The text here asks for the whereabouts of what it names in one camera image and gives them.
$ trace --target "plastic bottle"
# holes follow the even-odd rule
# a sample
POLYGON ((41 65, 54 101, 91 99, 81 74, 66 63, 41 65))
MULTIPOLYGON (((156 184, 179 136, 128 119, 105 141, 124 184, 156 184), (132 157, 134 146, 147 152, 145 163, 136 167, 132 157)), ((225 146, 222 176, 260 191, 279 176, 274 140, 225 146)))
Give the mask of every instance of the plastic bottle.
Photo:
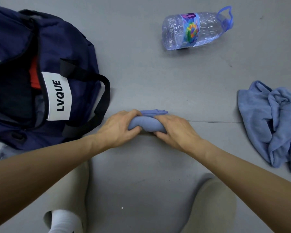
POLYGON ((218 13, 199 12, 170 15, 164 19, 162 41, 167 50, 177 50, 210 43, 233 27, 232 7, 218 13), (229 10, 230 19, 221 12, 229 10))

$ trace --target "floor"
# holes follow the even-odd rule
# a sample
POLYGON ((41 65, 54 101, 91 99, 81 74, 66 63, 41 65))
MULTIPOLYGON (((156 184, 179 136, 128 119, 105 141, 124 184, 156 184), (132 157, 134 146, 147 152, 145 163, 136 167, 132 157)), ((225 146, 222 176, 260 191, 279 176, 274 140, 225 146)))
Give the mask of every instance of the floor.
MULTIPOLYGON (((218 147, 291 181, 287 165, 271 168, 255 151, 237 109, 237 90, 254 80, 291 90, 291 0, 0 0, 0 6, 57 15, 94 44, 100 73, 112 86, 106 117, 166 109, 218 147), (220 39, 198 49, 164 50, 164 17, 227 5, 233 6, 234 27, 220 39)), ((148 134, 94 157, 91 173, 89 233, 178 233, 210 175, 148 134)), ((43 195, 0 233, 46 233, 44 203, 43 195)), ((272 231, 238 199, 230 232, 272 231)))

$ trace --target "navy blue bag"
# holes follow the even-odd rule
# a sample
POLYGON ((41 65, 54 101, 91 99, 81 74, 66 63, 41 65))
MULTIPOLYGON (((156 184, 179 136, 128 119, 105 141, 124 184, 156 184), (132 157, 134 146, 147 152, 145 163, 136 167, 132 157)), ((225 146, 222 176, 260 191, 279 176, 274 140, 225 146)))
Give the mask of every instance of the navy blue bag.
POLYGON ((0 7, 1 142, 33 150, 77 139, 101 124, 109 102, 110 83, 78 29, 53 15, 0 7), (35 55, 41 90, 31 87, 35 55))

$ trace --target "white label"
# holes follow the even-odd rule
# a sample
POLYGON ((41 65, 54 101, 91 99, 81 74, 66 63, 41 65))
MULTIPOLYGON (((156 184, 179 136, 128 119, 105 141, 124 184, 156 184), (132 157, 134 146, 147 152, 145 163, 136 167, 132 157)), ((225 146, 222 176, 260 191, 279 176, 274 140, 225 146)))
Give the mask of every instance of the white label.
POLYGON ((49 99, 48 121, 70 118, 72 96, 68 79, 60 74, 42 72, 49 99))

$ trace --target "blue rolled item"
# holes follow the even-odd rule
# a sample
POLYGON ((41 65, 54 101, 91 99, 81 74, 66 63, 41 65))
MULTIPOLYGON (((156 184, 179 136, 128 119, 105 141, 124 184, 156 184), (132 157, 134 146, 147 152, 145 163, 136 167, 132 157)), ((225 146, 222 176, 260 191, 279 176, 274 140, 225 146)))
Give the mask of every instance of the blue rolled item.
POLYGON ((272 167, 291 164, 291 92, 260 81, 238 91, 238 108, 252 145, 272 167))
POLYGON ((168 114, 165 110, 141 110, 143 116, 138 116, 132 119, 128 126, 128 130, 140 126, 144 131, 147 132, 163 132, 167 133, 163 124, 160 121, 153 118, 155 115, 164 115, 168 114))

